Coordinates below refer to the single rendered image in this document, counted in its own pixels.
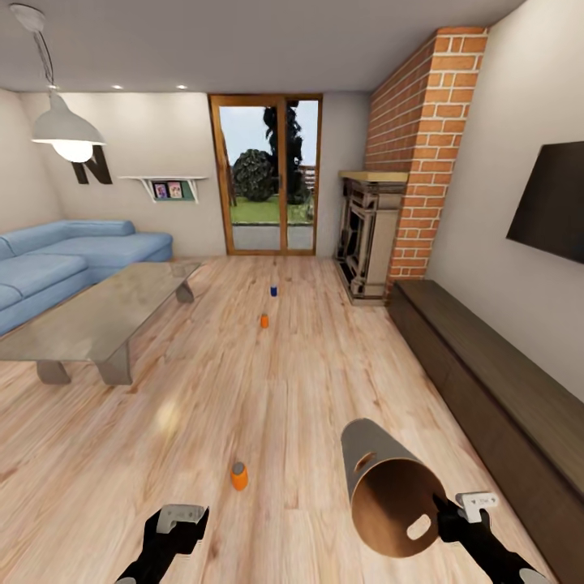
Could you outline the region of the trash can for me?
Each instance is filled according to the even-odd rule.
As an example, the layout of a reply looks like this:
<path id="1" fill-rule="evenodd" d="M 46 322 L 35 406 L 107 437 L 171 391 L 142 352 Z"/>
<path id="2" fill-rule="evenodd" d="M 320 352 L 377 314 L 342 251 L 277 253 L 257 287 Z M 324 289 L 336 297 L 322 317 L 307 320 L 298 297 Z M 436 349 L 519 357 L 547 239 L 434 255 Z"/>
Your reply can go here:
<path id="1" fill-rule="evenodd" d="M 360 539 L 391 558 L 411 558 L 427 550 L 440 537 L 433 496 L 449 505 L 438 475 L 370 419 L 346 425 L 341 451 L 350 517 Z M 407 529 L 425 514 L 430 527 L 416 540 L 409 539 Z"/>

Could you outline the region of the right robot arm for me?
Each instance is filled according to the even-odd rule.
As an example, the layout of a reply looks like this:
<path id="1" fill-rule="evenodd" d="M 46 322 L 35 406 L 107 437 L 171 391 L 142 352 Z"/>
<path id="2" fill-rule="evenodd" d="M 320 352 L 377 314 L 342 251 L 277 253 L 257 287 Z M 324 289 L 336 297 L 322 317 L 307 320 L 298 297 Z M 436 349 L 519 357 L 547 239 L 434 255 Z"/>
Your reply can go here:
<path id="1" fill-rule="evenodd" d="M 444 543 L 461 543 L 492 580 L 492 584 L 551 584 L 516 552 L 507 551 L 491 532 L 489 513 L 498 506 L 492 491 L 462 492 L 456 504 L 433 496 L 439 535 Z"/>

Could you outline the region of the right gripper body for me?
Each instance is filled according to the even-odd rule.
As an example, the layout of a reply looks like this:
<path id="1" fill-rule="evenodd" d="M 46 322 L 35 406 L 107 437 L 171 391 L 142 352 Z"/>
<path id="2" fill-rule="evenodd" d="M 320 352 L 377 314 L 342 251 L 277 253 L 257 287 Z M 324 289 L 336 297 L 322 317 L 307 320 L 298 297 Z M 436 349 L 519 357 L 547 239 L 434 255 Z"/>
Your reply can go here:
<path id="1" fill-rule="evenodd" d="M 489 513 L 479 509 L 481 523 L 468 523 L 456 511 L 440 511 L 437 513 L 439 535 L 444 543 L 461 543 L 478 562 L 479 546 L 486 541 L 496 540 L 491 532 Z"/>

